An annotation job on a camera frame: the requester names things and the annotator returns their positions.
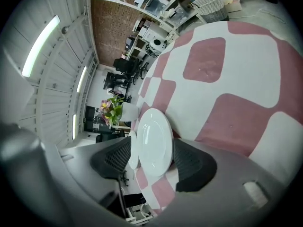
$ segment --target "flower vase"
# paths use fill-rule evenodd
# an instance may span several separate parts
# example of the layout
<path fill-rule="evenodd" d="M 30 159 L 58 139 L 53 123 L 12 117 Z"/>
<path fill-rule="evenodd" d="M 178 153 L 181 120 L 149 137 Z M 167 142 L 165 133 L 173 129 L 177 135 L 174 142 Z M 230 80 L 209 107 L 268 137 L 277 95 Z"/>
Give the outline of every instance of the flower vase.
<path fill-rule="evenodd" d="M 120 121 L 132 122 L 139 117 L 139 108 L 136 105 L 124 102 Z"/>

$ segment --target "black chair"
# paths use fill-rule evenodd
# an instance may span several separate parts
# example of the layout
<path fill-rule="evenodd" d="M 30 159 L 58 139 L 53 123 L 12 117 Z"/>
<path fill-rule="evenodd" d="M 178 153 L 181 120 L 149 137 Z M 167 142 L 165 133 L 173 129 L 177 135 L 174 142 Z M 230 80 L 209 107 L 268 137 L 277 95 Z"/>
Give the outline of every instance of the black chair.
<path fill-rule="evenodd" d="M 128 81 L 133 81 L 133 84 L 135 85 L 135 80 L 137 79 L 135 77 L 135 75 L 139 72 L 140 67 L 139 67 L 139 59 L 135 59 L 134 61 L 127 61 L 123 58 L 118 58 L 115 59 L 114 61 L 114 65 L 113 65 L 116 69 L 116 71 L 119 71 L 121 73 L 123 73 L 123 76 L 126 76 L 126 78 L 121 78 L 121 79 L 125 79 Z"/>
<path fill-rule="evenodd" d="M 107 140 L 113 140 L 113 139 L 117 139 L 117 138 L 120 138 L 120 137 L 125 137 L 124 130 L 120 130 L 119 133 L 100 134 L 96 137 L 96 143 L 104 142 L 104 141 L 107 141 Z"/>

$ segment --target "wicker basket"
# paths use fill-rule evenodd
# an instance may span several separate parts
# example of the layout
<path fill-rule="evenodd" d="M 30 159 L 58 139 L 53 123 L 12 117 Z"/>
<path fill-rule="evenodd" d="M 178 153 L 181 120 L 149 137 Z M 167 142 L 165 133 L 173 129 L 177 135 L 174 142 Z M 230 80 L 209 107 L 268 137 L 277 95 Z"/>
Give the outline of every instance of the wicker basket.
<path fill-rule="evenodd" d="M 226 13 L 222 0 L 195 0 L 191 4 L 207 23 L 226 20 Z"/>

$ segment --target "desk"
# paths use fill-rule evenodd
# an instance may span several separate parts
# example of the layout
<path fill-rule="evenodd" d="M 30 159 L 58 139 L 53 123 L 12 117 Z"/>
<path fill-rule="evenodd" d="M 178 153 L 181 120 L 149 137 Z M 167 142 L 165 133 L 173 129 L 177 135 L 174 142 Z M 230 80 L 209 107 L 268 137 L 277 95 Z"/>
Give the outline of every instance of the desk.
<path fill-rule="evenodd" d="M 114 74 L 111 72 L 107 73 L 106 78 L 104 79 L 104 86 L 103 86 L 104 90 L 107 90 L 109 88 L 114 88 L 115 84 L 114 84 L 113 80 L 111 79 L 111 77 L 113 75 Z"/>
<path fill-rule="evenodd" d="M 199 26 L 172 42 L 149 69 L 137 106 L 161 110 L 174 137 L 249 157 L 288 186 L 303 158 L 303 57 L 262 27 L 234 21 Z M 155 212 L 175 197 L 178 170 L 135 170 Z"/>

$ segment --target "white label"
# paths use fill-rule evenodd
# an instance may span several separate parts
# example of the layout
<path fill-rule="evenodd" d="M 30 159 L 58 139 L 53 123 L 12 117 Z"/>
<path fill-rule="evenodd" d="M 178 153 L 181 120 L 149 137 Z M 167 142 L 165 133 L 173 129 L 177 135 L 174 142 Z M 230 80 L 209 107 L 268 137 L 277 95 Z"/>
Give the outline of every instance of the white label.
<path fill-rule="evenodd" d="M 98 123 L 93 123 L 93 128 L 99 129 L 99 124 Z"/>

